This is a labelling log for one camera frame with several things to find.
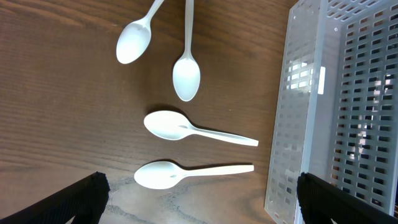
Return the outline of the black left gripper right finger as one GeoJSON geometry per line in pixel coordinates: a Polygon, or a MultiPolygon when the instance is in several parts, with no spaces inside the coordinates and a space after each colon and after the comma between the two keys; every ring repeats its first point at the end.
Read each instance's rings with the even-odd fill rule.
{"type": "Polygon", "coordinates": [[[397,224],[397,218],[310,173],[298,177],[297,198],[306,224],[397,224]]]}

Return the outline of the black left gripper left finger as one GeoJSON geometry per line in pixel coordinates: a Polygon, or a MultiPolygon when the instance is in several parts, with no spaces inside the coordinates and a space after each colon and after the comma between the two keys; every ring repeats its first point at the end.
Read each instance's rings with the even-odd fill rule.
{"type": "Polygon", "coordinates": [[[51,196],[1,219],[1,224],[44,224],[68,221],[98,224],[109,199],[104,173],[95,172],[51,196]]]}

